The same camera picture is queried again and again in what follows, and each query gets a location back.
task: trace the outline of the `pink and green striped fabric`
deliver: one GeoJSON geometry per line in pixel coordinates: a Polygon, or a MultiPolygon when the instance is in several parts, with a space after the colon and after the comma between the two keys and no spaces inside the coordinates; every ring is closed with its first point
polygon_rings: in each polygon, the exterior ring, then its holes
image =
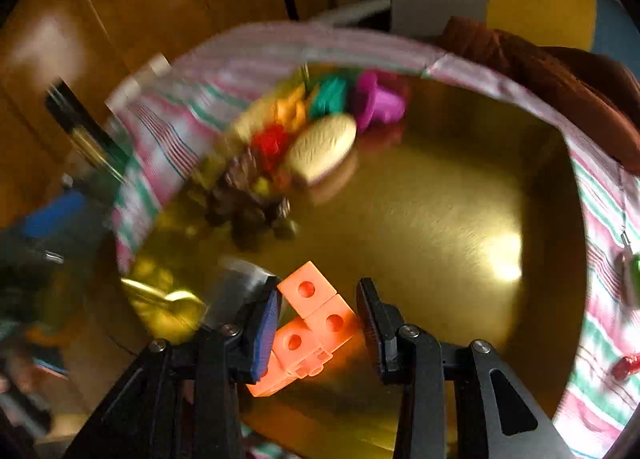
{"type": "Polygon", "coordinates": [[[303,62],[421,74],[516,104],[562,132],[582,204],[588,283],[575,364],[554,424],[577,457],[602,457],[640,401],[640,378],[618,382],[609,375],[620,357],[640,350],[640,318],[621,300],[619,265],[625,211],[626,233],[640,248],[638,178],[529,90],[433,46],[366,30],[269,23],[216,36],[178,59],[171,73],[116,112],[134,147],[113,210],[121,272],[213,140],[303,62]]]}

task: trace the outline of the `purple toy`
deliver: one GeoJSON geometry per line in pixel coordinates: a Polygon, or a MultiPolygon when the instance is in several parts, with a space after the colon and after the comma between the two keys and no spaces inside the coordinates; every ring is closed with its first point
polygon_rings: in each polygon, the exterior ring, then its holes
{"type": "Polygon", "coordinates": [[[371,122],[390,124],[404,116],[406,99],[389,88],[380,86],[375,71],[364,71],[358,77],[351,110],[358,132],[365,131],[371,122]]]}

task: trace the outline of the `green toy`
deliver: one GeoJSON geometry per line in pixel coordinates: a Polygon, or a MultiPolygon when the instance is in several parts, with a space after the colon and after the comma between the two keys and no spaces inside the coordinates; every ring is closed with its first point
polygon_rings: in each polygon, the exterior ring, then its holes
{"type": "Polygon", "coordinates": [[[307,112],[309,120],[346,112],[348,92],[349,82],[345,78],[332,75],[322,79],[307,112]]]}
{"type": "Polygon", "coordinates": [[[631,243],[625,232],[622,232],[622,242],[626,302],[631,309],[640,309],[640,253],[634,253],[631,249],[631,243]]]}

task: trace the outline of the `yellow board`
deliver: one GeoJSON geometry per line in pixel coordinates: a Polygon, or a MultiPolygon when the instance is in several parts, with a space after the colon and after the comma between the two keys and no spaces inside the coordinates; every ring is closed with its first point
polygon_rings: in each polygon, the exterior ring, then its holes
{"type": "Polygon", "coordinates": [[[596,0],[489,0],[486,23],[526,38],[538,46],[589,51],[596,0]]]}

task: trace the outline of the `orange interlocking cube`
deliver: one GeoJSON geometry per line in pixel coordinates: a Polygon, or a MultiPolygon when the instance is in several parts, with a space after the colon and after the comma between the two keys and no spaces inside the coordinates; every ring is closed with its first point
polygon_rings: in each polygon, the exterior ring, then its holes
{"type": "Polygon", "coordinates": [[[258,383],[247,385],[247,388],[255,397],[263,397],[278,392],[297,378],[297,376],[287,374],[278,362],[276,355],[271,352],[267,372],[262,375],[258,383]]]}
{"type": "Polygon", "coordinates": [[[316,375],[322,370],[319,352],[322,346],[318,338],[306,326],[305,321],[299,316],[295,317],[286,326],[276,331],[273,339],[273,353],[276,355],[278,362],[282,368],[289,374],[304,378],[306,375],[316,375]],[[316,366],[310,368],[315,361],[313,357],[317,357],[316,366]],[[306,359],[311,358],[307,365],[303,365],[306,359]]]}
{"type": "Polygon", "coordinates": [[[337,293],[311,261],[279,283],[278,289],[302,318],[337,293]]]}
{"type": "Polygon", "coordinates": [[[322,347],[333,353],[356,334],[360,319],[340,295],[334,295],[307,316],[305,323],[322,347]]]}
{"type": "Polygon", "coordinates": [[[311,262],[278,289],[300,316],[276,331],[266,374],[247,386],[254,396],[274,394],[297,378],[321,373],[332,353],[360,326],[356,314],[311,262]]]}

